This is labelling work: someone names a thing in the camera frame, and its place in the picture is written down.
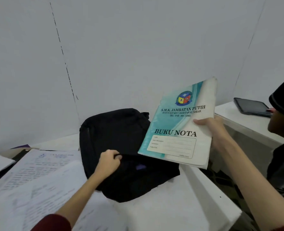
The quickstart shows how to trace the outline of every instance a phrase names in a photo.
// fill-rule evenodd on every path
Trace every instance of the person's right hand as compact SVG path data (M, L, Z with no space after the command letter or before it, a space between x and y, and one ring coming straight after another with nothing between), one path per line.
M94 174L102 178L102 180L109 177L121 164L121 155L118 155L117 150L106 150L102 152L99 158L98 165Z
M206 125L209 128L212 133L212 145L219 152L224 153L228 145L236 144L225 129L221 117L215 116L215 118L194 119L193 122L197 125Z

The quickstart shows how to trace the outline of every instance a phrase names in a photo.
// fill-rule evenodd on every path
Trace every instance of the wall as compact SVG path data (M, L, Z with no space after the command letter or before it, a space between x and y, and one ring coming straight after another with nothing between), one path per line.
M284 0L266 0L234 97L268 98L284 82Z
M78 128L49 2L0 0L0 151Z
M232 100L264 0L51 0L80 123L150 112L165 90L216 76Z

